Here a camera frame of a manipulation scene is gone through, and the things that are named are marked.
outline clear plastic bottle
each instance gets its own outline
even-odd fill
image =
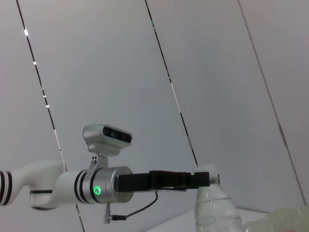
[[[209,172],[210,187],[200,187],[195,207],[196,232],[244,232],[239,210],[219,184],[215,165],[197,168]]]

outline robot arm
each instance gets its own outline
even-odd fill
[[[88,150],[95,153],[87,170],[65,172],[61,163],[43,160],[12,173],[0,172],[0,206],[12,203],[21,188],[29,186],[30,205],[34,209],[101,203],[106,204],[105,222],[109,223],[112,218],[110,203],[126,203],[136,191],[184,191],[210,185],[209,173],[150,171],[132,174],[125,166],[108,167],[108,156],[117,156],[122,148],[132,144],[133,137],[127,131],[93,124],[84,128],[83,137]]]

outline black cable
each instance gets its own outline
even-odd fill
[[[153,202],[151,202],[150,204],[148,204],[147,206],[145,206],[145,207],[143,207],[142,209],[139,209],[139,210],[137,210],[137,211],[134,211],[133,213],[130,213],[130,214],[126,215],[126,216],[124,216],[124,215],[112,215],[112,220],[113,220],[113,221],[126,220],[128,217],[133,216],[133,215],[135,215],[135,214],[137,214],[137,213],[139,213],[139,212],[141,212],[141,211],[143,211],[143,210],[149,208],[149,207],[152,206],[157,200],[158,200],[158,193],[155,192],[155,200],[154,200]]]

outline gray wall panel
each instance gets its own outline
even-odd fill
[[[148,0],[199,165],[242,208],[303,204],[236,0]]]
[[[15,1],[0,1],[0,170],[38,160],[62,162]],[[74,206],[36,211],[29,189],[0,207],[4,232],[82,231]]]
[[[241,1],[307,202],[309,2]]]
[[[142,0],[21,1],[25,24],[69,170],[91,160],[82,138],[91,123],[120,126],[134,145],[110,159],[134,173],[192,171],[195,162]],[[112,213],[154,199],[134,195]],[[86,231],[144,231],[194,207],[196,191],[159,193],[158,202],[126,222],[103,225],[103,205],[81,205]]]

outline green led light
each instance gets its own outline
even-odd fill
[[[101,194],[101,188],[99,186],[95,186],[93,191],[95,192],[96,195],[100,195]]]

